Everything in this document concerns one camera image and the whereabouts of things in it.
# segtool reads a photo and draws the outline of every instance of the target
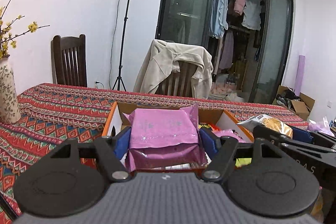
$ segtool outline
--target sliding glass door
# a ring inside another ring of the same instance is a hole
[[[208,31],[211,0],[165,0],[157,38],[203,45]]]
[[[264,39],[250,102],[269,104],[275,98],[287,62],[292,19],[292,0],[268,0]]]

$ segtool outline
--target table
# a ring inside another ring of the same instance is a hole
[[[162,95],[98,90],[41,84],[18,96],[21,119],[13,125],[0,123],[0,191],[20,213],[13,198],[13,185],[20,173],[67,138],[92,142],[101,136],[114,101],[150,106],[226,109],[242,122],[253,115],[268,114],[289,125],[306,128],[307,122],[288,109],[274,105],[209,101]],[[90,165],[91,160],[83,160]],[[0,224],[10,223],[0,210]]]

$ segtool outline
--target white ceramic vase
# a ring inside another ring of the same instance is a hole
[[[14,74],[8,57],[0,59],[0,121],[13,124],[21,118],[14,83]]]

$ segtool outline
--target purple yoga mat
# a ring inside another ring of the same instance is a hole
[[[294,92],[296,96],[299,96],[301,92],[303,75],[305,73],[305,60],[306,57],[304,55],[299,56],[299,64],[297,66],[296,79],[294,85]]]

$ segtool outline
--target metal screw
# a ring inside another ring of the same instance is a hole
[[[221,174],[215,170],[208,170],[203,173],[203,176],[207,179],[218,179]]]
[[[112,178],[117,179],[117,180],[124,180],[128,178],[128,173],[125,171],[116,171],[112,173]]]

